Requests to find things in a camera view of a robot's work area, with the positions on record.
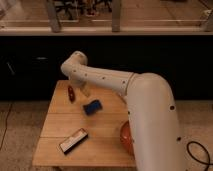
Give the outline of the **translucent yellowish gripper finger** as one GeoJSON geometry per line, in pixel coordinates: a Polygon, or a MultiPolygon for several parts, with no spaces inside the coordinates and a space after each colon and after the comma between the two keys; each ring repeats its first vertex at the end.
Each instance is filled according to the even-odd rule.
{"type": "Polygon", "coordinates": [[[90,88],[88,85],[84,85],[83,87],[81,87],[80,91],[85,97],[89,97],[91,95],[90,88]]]}

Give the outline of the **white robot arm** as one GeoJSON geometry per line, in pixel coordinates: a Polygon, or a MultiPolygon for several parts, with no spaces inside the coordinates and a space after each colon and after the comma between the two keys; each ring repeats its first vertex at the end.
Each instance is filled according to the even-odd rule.
{"type": "Polygon", "coordinates": [[[61,71],[75,86],[89,82],[125,97],[137,171],[187,170],[173,93],[162,76],[89,67],[80,51],[61,71]]]}

